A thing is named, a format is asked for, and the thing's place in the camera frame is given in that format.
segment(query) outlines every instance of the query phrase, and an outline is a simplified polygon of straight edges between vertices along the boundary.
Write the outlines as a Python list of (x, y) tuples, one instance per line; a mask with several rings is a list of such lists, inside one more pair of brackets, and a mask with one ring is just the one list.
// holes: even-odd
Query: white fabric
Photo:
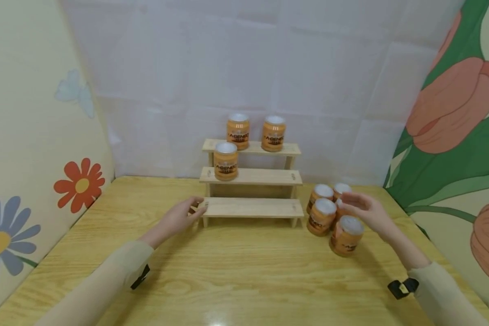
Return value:
[[(305, 182), (381, 185), (463, 0), (63, 0), (116, 175), (199, 177), (231, 112), (287, 121)], [(273, 168), (274, 158), (240, 157)]]

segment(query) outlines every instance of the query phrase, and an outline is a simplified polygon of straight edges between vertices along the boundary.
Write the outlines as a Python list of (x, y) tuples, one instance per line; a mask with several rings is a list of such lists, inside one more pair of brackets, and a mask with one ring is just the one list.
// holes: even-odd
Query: table surface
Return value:
[[(359, 186), (450, 272), (489, 320), (489, 309), (380, 187)], [(306, 206), (312, 185), (299, 189)], [(194, 179), (121, 177), (53, 248), (0, 308), (0, 325), (32, 325), (123, 243), (137, 238), (173, 204), (203, 196)], [(210, 219), (170, 239), (152, 256), (151, 274), (125, 291), (99, 325), (432, 325), (412, 296), (386, 286), (406, 272), (368, 230), (342, 258), (300, 224), (284, 219)]]

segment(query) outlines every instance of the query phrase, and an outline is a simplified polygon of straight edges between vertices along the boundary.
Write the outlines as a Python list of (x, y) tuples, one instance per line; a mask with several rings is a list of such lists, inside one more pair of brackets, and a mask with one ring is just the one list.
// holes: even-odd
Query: jar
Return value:
[(267, 152), (279, 152), (283, 149), (286, 121), (276, 115), (266, 117), (263, 124), (261, 147)]
[(313, 188), (313, 191), (311, 192), (310, 195), (310, 200), (308, 200), (308, 205), (306, 206), (306, 213), (311, 212), (311, 207), (313, 207), (313, 204), (315, 201), (319, 198), (326, 198), (333, 200), (333, 189), (331, 189), (328, 185), (316, 185)]
[(230, 181), (237, 177), (237, 146), (231, 142), (215, 145), (214, 174), (216, 179)]
[(337, 224), (338, 221), (340, 221), (340, 218), (343, 217), (344, 215), (347, 215), (348, 212), (346, 212), (344, 209), (340, 208), (340, 205), (342, 204), (342, 199), (337, 199), (335, 202), (335, 206), (337, 206), (337, 213), (335, 214), (335, 219), (333, 220), (333, 223), (331, 224), (330, 230), (333, 232), (335, 230), (335, 225)]
[(333, 186), (333, 202), (336, 202), (344, 192), (351, 192), (351, 187), (347, 184), (335, 184)]
[(335, 219), (337, 206), (326, 198), (319, 198), (311, 208), (308, 217), (307, 229), (316, 236), (323, 237), (330, 231), (330, 226)]
[(226, 123), (226, 141), (234, 143), (238, 151), (248, 148), (250, 121), (246, 114), (233, 113)]
[(360, 220), (353, 216), (344, 215), (331, 233), (330, 248), (335, 254), (348, 257), (357, 248), (363, 234), (364, 225)]

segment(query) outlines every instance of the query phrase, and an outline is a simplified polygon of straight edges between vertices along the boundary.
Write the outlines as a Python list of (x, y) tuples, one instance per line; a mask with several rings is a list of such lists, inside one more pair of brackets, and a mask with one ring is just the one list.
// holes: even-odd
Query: white jar lid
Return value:
[(228, 119), (235, 122), (244, 122), (248, 121), (248, 116), (244, 113), (232, 113), (230, 114), (230, 117), (228, 117)]
[(319, 198), (315, 201), (316, 209), (325, 215), (331, 215), (337, 212), (337, 206), (330, 200), (326, 198)]
[(313, 188), (313, 191), (321, 197), (331, 197), (333, 196), (333, 189), (328, 185), (319, 184)]
[(340, 218), (339, 223), (342, 229), (351, 235), (360, 235), (364, 233), (364, 225), (362, 225), (360, 220), (356, 217), (344, 215)]
[(266, 122), (268, 122), (269, 124), (272, 124), (272, 125), (283, 125), (285, 124), (285, 119), (283, 119), (282, 117), (278, 116), (278, 115), (269, 115), (266, 117)]
[(222, 154), (232, 154), (237, 152), (237, 146), (231, 142), (220, 142), (215, 145), (215, 150)]
[(333, 188), (339, 193), (351, 192), (351, 187), (347, 184), (335, 184)]

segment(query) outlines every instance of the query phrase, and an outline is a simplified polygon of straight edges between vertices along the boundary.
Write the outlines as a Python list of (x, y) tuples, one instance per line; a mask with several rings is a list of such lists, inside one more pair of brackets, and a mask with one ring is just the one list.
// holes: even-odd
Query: beige sleeve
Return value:
[(489, 325), (465, 298), (451, 275), (436, 262), (425, 268), (412, 269), (408, 275), (419, 282), (415, 298), (434, 325)]
[(96, 271), (38, 320), (38, 326), (96, 325), (117, 294), (141, 275), (154, 249), (131, 241), (114, 251)]

